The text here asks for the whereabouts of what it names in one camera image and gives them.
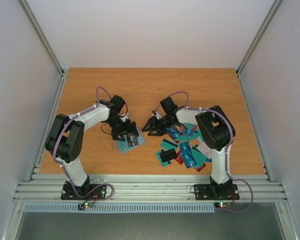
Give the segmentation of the pink leather card holder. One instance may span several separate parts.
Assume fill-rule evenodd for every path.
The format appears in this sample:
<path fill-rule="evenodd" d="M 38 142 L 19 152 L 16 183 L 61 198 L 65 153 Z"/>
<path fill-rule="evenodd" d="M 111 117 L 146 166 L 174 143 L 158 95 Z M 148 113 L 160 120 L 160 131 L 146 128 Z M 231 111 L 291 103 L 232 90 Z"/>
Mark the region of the pink leather card holder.
<path fill-rule="evenodd" d="M 127 153 L 135 148 L 138 148 L 146 143 L 142 132 L 137 128 L 138 136 L 132 133 L 124 135 L 124 141 L 114 141 L 112 148 L 120 154 Z"/>

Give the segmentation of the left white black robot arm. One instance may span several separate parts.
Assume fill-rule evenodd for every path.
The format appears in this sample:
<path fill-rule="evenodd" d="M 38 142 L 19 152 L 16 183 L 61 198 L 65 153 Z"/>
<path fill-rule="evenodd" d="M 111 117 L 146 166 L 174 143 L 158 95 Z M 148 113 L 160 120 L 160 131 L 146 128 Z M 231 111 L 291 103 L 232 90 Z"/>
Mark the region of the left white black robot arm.
<path fill-rule="evenodd" d="M 67 176 L 66 184 L 71 186 L 72 196 L 86 199 L 93 191 L 90 178 L 80 160 L 85 131 L 104 123 L 110 126 L 110 136 L 114 141 L 125 142 L 128 134 L 139 136 L 136 123 L 127 114 L 120 115 L 122 108 L 126 106 L 121 96 L 114 95 L 109 101 L 98 100 L 81 112 L 58 114 L 55 117 L 45 141 L 45 149 L 61 165 Z"/>

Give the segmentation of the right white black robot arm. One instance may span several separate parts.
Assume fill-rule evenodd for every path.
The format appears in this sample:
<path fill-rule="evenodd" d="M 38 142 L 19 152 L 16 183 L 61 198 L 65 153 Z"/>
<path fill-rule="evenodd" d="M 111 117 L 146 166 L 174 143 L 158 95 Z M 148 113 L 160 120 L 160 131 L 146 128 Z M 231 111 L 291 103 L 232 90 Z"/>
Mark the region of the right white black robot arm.
<path fill-rule="evenodd" d="M 148 136 L 163 136 L 167 128 L 174 124 L 197 125 L 203 141 L 211 149 L 212 172 L 209 191 L 214 198 L 224 197 L 233 185 L 229 152 L 236 132 L 221 107 L 178 107 L 170 96 L 162 100 L 160 106 L 165 115 L 160 116 L 154 110 L 142 131 L 147 132 Z"/>

